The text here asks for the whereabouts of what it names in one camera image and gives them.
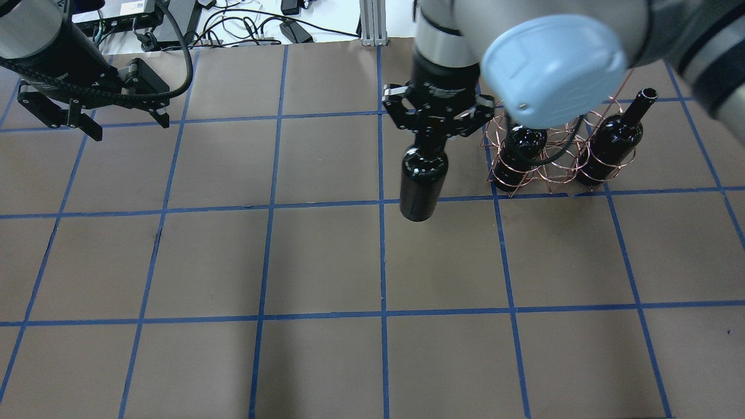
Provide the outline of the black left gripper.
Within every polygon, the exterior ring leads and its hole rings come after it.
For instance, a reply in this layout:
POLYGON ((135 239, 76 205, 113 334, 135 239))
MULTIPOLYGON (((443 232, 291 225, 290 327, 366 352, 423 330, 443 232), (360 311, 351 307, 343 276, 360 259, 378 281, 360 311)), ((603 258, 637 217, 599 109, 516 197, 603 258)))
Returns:
POLYGON ((85 109, 120 106, 170 127, 165 80, 141 58, 122 68, 110 65, 74 24, 45 23, 37 34, 2 26, 2 66, 22 77, 17 100, 45 125, 76 125, 102 141, 103 128, 85 109))

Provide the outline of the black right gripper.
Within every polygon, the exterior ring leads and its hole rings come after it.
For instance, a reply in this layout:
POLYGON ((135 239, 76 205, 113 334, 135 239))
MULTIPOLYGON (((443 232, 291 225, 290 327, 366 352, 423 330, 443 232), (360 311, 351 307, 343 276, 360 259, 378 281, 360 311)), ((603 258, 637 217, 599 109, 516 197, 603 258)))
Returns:
POLYGON ((476 92, 479 64, 447 67, 422 55, 413 56, 410 80, 383 87, 382 106, 402 130, 413 133, 413 147, 431 148, 431 135, 444 144, 471 135, 495 113, 495 99, 476 92))

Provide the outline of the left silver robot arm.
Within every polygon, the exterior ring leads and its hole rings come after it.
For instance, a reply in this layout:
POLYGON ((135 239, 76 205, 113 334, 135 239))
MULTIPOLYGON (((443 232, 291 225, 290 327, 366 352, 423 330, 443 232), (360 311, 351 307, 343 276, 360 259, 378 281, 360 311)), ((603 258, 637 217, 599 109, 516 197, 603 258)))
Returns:
POLYGON ((72 13, 104 2, 3 1, 2 67, 20 76, 16 100, 46 127, 80 129, 93 140, 103 130, 86 111, 120 106, 147 112, 168 127, 169 85, 143 59, 115 68, 72 13))

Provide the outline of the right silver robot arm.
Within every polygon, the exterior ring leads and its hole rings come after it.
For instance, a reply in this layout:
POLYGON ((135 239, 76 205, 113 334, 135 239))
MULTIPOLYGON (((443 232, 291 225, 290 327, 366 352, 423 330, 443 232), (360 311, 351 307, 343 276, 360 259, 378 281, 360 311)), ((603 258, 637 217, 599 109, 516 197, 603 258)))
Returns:
POLYGON ((420 1, 413 71, 384 87, 398 128, 468 136, 493 103, 547 129, 593 111, 632 68, 662 59, 743 140, 742 1, 420 1))

